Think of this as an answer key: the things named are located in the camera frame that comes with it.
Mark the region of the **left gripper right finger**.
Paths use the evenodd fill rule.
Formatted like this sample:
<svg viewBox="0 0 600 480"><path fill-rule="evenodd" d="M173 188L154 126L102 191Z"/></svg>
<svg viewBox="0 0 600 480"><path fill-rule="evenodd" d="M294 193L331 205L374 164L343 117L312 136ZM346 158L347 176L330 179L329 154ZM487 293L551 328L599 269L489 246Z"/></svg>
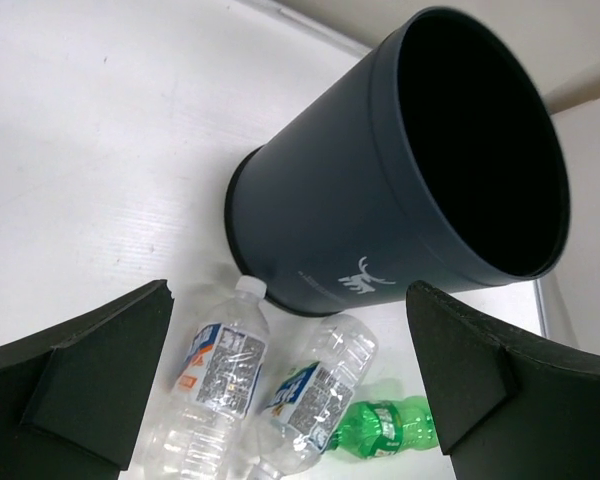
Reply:
<svg viewBox="0 0 600 480"><path fill-rule="evenodd" d="M417 281L411 338L458 479L600 479L600 355L547 340Z"/></svg>

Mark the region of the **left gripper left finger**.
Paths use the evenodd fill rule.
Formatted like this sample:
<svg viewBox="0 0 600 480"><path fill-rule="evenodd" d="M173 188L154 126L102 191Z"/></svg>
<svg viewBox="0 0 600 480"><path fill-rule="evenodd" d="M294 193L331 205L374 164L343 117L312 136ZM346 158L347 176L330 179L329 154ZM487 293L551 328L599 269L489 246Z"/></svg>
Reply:
<svg viewBox="0 0 600 480"><path fill-rule="evenodd" d="M153 280L0 346L0 479L116 479L129 468L173 305Z"/></svg>

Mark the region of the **green plastic bottle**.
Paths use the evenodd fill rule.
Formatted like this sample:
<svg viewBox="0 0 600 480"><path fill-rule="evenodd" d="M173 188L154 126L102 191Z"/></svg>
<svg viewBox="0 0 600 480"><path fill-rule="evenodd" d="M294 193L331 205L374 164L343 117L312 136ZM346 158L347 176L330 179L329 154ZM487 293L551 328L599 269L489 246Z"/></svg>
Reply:
<svg viewBox="0 0 600 480"><path fill-rule="evenodd" d="M403 400L352 403L333 435L327 451L341 449L358 459L393 456L439 445L430 406L424 396Z"/></svg>

